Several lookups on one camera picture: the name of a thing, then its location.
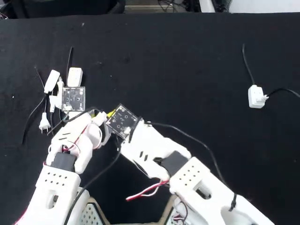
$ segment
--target white power adapter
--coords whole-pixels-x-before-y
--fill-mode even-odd
[[[83,70],[81,68],[71,67],[67,76],[68,87],[80,87],[83,77]]]
[[[48,94],[49,92],[53,91],[59,76],[59,72],[55,71],[54,69],[51,70],[48,80],[45,84],[44,93]]]
[[[264,107],[269,97],[263,94],[263,89],[255,84],[248,89],[248,99],[250,108],[261,109]]]

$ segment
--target black chair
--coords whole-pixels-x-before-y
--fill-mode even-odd
[[[17,18],[123,13],[125,0],[11,0]]]

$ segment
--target black fabric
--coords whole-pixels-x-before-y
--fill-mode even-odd
[[[20,146],[23,126],[43,96],[34,66],[46,80],[65,71],[70,46],[82,67],[86,106],[109,112],[124,104],[145,120],[172,124],[214,151],[230,188],[276,224],[297,224],[300,101],[282,92],[263,109],[250,109],[251,85],[242,59],[266,93],[300,90],[300,14],[156,14],[71,16],[0,21],[1,223],[26,209],[51,137],[38,129],[42,107]],[[207,151],[167,128],[157,128],[216,174]],[[115,156],[109,142],[94,152],[81,175],[86,184]],[[121,157],[89,188],[111,223],[158,221],[168,190],[149,198],[125,198],[150,186]]]

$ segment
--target red wire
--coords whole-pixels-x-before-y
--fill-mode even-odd
[[[131,201],[131,200],[140,198],[140,197],[142,197],[142,195],[145,194],[146,192],[151,191],[151,190],[153,190],[153,189],[155,189],[155,188],[157,188],[157,187],[159,187],[159,186],[161,186],[161,185],[164,185],[164,184],[166,184],[166,183],[168,183],[168,182],[169,182],[169,181],[166,180],[166,181],[161,181],[161,182],[159,182],[158,184],[152,185],[152,186],[150,186],[150,187],[144,189],[142,192],[140,192],[140,193],[138,193],[138,194],[136,194],[136,195],[127,197],[127,198],[126,198],[126,201],[129,202],[129,201]]]

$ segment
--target robotic hand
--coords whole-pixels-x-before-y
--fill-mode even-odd
[[[105,145],[115,133],[123,139],[120,153],[149,178],[169,183],[170,192],[177,195],[167,224],[274,225],[191,157],[185,147],[163,137],[124,106],[119,105],[107,119],[105,112],[94,118],[83,113],[59,130],[49,146],[27,211],[16,224],[79,225],[90,196],[79,187],[79,174],[93,150]]]

